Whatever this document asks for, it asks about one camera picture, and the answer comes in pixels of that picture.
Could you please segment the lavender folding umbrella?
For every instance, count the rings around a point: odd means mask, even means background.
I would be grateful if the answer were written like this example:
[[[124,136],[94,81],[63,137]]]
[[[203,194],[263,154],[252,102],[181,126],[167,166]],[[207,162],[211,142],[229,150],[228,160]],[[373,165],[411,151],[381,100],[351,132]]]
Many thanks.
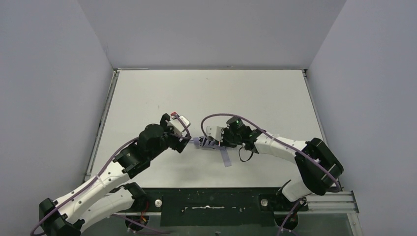
[[[224,166],[230,167],[232,165],[231,159],[228,155],[227,148],[221,146],[219,142],[208,139],[206,136],[191,138],[189,142],[193,143],[196,146],[196,148],[213,149],[213,150],[219,151],[221,154]]]

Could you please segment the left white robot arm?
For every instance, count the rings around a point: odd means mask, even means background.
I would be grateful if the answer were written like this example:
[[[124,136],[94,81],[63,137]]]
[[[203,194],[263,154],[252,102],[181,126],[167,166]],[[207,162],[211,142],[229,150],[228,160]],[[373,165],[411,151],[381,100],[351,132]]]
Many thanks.
[[[130,182],[167,149],[181,153],[191,135],[190,121],[177,113],[164,114],[159,124],[149,124],[121,147],[98,174],[68,194],[39,204],[42,235],[79,236],[110,215],[145,202],[145,192]]]

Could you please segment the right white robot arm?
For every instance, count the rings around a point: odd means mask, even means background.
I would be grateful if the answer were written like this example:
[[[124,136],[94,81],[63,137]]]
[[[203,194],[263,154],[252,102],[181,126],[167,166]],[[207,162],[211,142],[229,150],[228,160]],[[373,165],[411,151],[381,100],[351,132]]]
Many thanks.
[[[290,202],[309,194],[323,196],[332,187],[340,189],[335,181],[344,168],[333,152],[319,138],[297,141],[258,128],[251,129],[241,118],[232,117],[215,137],[225,147],[241,146],[256,154],[267,154],[296,165],[299,176],[285,183],[280,193]]]

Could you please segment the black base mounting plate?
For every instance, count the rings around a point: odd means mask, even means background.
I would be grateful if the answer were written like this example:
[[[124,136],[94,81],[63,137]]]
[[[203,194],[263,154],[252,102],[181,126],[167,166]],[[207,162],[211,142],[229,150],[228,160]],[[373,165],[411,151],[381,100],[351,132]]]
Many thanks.
[[[279,187],[144,188],[127,213],[155,213],[162,227],[276,225],[275,213],[296,205]]]

